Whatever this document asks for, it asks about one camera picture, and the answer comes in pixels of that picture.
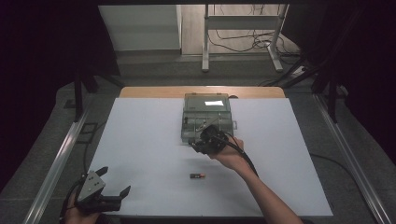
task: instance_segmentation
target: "white tabletop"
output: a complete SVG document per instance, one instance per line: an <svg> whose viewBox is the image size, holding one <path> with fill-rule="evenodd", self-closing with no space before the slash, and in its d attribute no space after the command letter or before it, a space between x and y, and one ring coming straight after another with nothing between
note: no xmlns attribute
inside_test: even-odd
<svg viewBox="0 0 396 224"><path fill-rule="evenodd" d="M183 102L116 99L90 168L109 167L106 196L132 186L111 214L261 217L242 178L182 144ZM261 180L298 216L332 216L289 99L231 99L231 110Z"/></svg>

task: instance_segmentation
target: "black curtain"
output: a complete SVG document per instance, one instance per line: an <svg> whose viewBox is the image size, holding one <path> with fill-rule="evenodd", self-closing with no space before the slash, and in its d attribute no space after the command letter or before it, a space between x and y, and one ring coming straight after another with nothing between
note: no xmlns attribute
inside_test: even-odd
<svg viewBox="0 0 396 224"><path fill-rule="evenodd" d="M396 10L369 3L348 37L336 68L346 105L396 164Z"/></svg>
<svg viewBox="0 0 396 224"><path fill-rule="evenodd" d="M48 120L57 90L73 82L77 70L90 91L94 70L120 71L93 2L3 2L1 8L2 188Z"/></svg>

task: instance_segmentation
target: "forearm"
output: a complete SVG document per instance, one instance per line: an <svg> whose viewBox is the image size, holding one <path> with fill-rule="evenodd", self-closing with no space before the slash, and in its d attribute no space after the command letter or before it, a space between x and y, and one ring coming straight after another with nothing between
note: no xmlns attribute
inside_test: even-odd
<svg viewBox="0 0 396 224"><path fill-rule="evenodd" d="M269 224L303 223L295 213L271 191L251 170L235 170L247 183L254 199Z"/></svg>

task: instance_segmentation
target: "wooden floor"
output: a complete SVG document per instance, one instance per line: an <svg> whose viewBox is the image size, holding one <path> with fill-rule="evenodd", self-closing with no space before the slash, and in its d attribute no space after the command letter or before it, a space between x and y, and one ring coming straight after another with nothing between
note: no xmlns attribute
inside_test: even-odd
<svg viewBox="0 0 396 224"><path fill-rule="evenodd" d="M209 15L277 15L279 5L209 5ZM204 43L204 16L205 5L182 5L182 54L202 54L202 45ZM233 39L221 39L231 36L261 35L272 31L264 30L210 30L209 37L213 43L223 45L224 47L215 46L209 42L209 53L263 53L266 48L252 48L254 38L241 37ZM271 35L264 35L259 39L261 41L270 40ZM284 40L278 39L277 46L280 51L297 52L299 49L285 36Z"/></svg>

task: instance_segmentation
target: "wall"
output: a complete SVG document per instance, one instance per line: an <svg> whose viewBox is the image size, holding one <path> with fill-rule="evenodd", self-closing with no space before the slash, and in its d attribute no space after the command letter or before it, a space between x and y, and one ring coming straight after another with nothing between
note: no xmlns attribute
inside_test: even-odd
<svg viewBox="0 0 396 224"><path fill-rule="evenodd" d="M114 50L181 48L180 6L99 6Z"/></svg>

